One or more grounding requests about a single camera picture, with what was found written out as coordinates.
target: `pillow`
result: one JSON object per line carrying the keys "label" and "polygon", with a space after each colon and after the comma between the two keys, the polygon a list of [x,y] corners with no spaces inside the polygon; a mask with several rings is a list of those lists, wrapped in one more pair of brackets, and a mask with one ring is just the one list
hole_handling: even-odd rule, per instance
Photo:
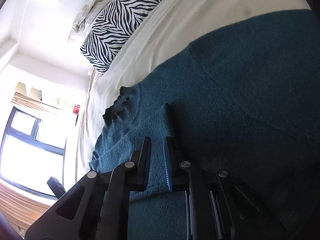
{"label": "pillow", "polygon": [[143,19],[162,0],[112,0],[97,16],[81,53],[105,73]]}

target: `window frame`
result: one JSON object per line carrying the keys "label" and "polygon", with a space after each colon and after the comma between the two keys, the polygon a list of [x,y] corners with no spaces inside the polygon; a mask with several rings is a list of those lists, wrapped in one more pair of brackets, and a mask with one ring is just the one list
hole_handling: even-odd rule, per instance
{"label": "window frame", "polygon": [[[26,114],[26,115],[29,115],[31,117],[34,117],[35,118],[35,122],[33,124],[33,128],[32,128],[32,132],[31,132],[31,135],[27,135],[25,133],[22,133],[14,128],[11,127],[11,124],[13,122],[13,119],[16,115],[17,112],[21,112],[23,114]],[[49,145],[49,144],[46,144],[46,143],[43,143],[43,142],[39,142],[36,140],[36,136],[37,136],[37,133],[38,133],[38,128],[39,128],[39,123],[41,122],[41,119],[39,118],[36,118],[35,116],[32,116],[31,114],[27,114],[25,113],[24,111],[16,108],[15,106],[12,108],[12,111],[10,113],[10,116],[9,116],[9,119],[7,121],[7,125],[5,127],[5,130],[4,130],[4,134],[3,134],[3,137],[2,137],[2,141],[1,141],[1,146],[0,146],[0,178],[4,181],[6,181],[7,183],[19,188],[19,189],[22,189],[26,192],[29,192],[29,193],[32,193],[34,195],[37,195],[37,196],[40,196],[40,197],[44,197],[44,198],[48,198],[48,199],[53,199],[53,200],[57,200],[57,197],[54,196],[54,195],[49,195],[49,194],[46,194],[46,193],[42,193],[42,192],[39,192],[39,191],[36,191],[34,189],[31,189],[31,188],[28,188],[28,187],[25,187],[21,184],[18,184],[14,181],[11,181],[9,179],[7,179],[6,177],[4,177],[2,174],[1,174],[1,157],[2,157],[2,150],[3,150],[3,147],[4,147],[4,142],[5,142],[5,138],[7,135],[10,135],[10,136],[13,136],[15,137],[16,139],[24,142],[24,143],[27,143],[29,145],[32,145],[34,147],[37,147],[37,148],[40,148],[42,150],[45,150],[45,151],[48,151],[48,152],[51,152],[51,153],[55,153],[55,154],[58,154],[58,155],[61,155],[63,156],[63,163],[62,163],[62,185],[64,184],[64,159],[65,159],[65,152],[66,152],[66,144],[67,144],[67,139],[66,139],[66,142],[65,142],[65,147],[64,149],[62,148],[59,148],[59,147],[56,147],[56,146],[52,146],[52,145]]]}

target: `white duvet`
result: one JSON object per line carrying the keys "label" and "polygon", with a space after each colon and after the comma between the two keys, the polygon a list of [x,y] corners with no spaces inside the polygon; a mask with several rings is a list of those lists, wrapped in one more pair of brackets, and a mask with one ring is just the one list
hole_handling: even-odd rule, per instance
{"label": "white duvet", "polygon": [[78,179],[88,162],[104,121],[102,115],[120,87],[142,81],[153,69],[198,37],[247,18],[286,9],[309,9],[305,0],[164,0],[123,46],[109,70],[92,76],[78,143]]}

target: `striped curtain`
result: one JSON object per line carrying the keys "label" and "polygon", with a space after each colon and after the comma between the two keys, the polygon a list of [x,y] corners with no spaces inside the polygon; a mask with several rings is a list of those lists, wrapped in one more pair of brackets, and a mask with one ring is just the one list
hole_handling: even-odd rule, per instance
{"label": "striped curtain", "polygon": [[0,182],[0,211],[10,223],[26,230],[49,208]]}
{"label": "striped curtain", "polygon": [[29,98],[18,92],[15,92],[11,100],[11,103],[18,109],[26,112],[27,114],[31,114],[32,116],[42,120],[47,118],[52,119],[56,117],[63,118],[71,122],[75,122],[77,117],[76,114],[61,110],[53,106],[46,105],[42,102]]}

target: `knit sweater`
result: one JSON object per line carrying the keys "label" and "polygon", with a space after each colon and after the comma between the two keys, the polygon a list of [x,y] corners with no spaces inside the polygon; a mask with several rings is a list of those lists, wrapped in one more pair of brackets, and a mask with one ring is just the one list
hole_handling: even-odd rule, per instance
{"label": "knit sweater", "polygon": [[208,33],[121,88],[90,167],[111,171],[151,137],[149,185],[131,195],[129,239],[185,238],[184,196],[166,186],[165,136],[201,169],[227,170],[297,230],[320,197],[319,52],[311,11],[274,12]]}

